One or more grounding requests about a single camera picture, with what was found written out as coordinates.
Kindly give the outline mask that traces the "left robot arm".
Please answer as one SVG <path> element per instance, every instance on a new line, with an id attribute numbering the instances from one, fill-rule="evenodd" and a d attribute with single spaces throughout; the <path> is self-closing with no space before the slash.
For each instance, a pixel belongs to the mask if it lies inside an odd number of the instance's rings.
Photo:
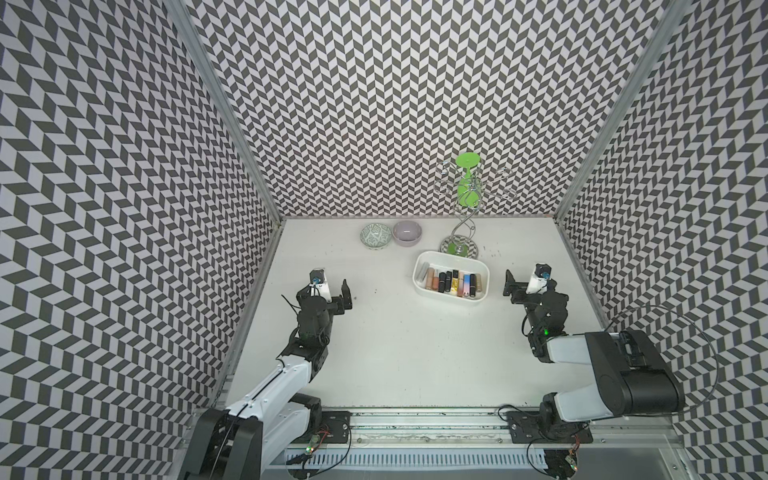
<path id="1" fill-rule="evenodd" d="M 350 412 L 325 412 L 320 398 L 302 391 L 325 363 L 334 318 L 353 307 L 350 288 L 343 283 L 332 295 L 324 270 L 315 269 L 290 306 L 297 325 L 273 371 L 240 400 L 201 414 L 176 478 L 258 479 L 290 444 L 305 441 L 288 462 L 299 468 L 294 478 L 312 479 L 320 471 L 307 465 L 320 446 L 352 444 Z"/>

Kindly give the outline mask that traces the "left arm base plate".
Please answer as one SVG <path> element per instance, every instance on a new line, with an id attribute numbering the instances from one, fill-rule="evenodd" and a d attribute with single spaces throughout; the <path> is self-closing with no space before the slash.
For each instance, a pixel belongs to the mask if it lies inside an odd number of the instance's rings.
<path id="1" fill-rule="evenodd" d="M 309 412 L 292 420 L 287 427 L 287 444 L 303 444 L 312 448 L 326 444 L 348 444 L 351 441 L 351 412 L 349 410 L 322 410 Z"/>

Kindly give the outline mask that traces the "white storage box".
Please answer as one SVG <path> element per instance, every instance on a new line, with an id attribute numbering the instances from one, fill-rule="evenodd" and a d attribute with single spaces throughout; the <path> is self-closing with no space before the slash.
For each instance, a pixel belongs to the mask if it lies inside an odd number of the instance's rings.
<path id="1" fill-rule="evenodd" d="M 422 296 L 469 306 L 487 297 L 490 270 L 476 259 L 425 251 L 417 257 L 411 281 Z"/>

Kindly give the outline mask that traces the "gold black lipstick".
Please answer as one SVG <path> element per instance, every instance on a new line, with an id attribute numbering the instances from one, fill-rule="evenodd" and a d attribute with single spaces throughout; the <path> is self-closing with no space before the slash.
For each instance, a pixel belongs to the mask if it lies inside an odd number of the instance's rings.
<path id="1" fill-rule="evenodd" d="M 457 279 L 458 279 L 458 276 L 459 276 L 459 271 L 456 270 L 456 269 L 452 270 L 452 276 L 453 276 L 453 279 L 452 279 L 452 287 L 451 287 L 451 291 L 450 292 L 451 292 L 451 295 L 457 296 L 456 295 L 456 293 L 457 293 Z"/>

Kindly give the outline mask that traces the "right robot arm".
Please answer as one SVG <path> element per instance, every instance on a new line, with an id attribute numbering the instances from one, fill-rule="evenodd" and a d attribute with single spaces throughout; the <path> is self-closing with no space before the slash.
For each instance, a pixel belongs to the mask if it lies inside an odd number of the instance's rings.
<path id="1" fill-rule="evenodd" d="M 685 409 L 680 382 L 647 334 L 634 329 L 566 332 L 569 296 L 557 290 L 549 265 L 537 264 L 526 282 L 507 270 L 503 295 L 524 308 L 523 336 L 537 360 L 583 365 L 592 371 L 591 384 L 545 395 L 537 415 L 542 426 L 669 415 Z"/>

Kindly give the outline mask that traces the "peach lipstick tube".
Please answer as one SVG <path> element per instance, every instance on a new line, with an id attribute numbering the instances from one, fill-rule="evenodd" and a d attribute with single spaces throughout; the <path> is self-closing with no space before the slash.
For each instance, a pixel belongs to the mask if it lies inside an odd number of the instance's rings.
<path id="1" fill-rule="evenodd" d="M 434 284 L 434 269 L 428 268 L 426 272 L 425 286 L 426 290 L 432 290 Z"/>

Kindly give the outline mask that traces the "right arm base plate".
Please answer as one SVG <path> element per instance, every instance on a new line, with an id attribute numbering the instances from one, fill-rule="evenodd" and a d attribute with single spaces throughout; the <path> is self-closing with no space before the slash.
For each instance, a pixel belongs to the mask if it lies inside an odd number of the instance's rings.
<path id="1" fill-rule="evenodd" d="M 594 437 L 586 422 L 563 422 L 558 417 L 542 419 L 538 414 L 510 410 L 501 414 L 514 444 L 591 444 Z"/>

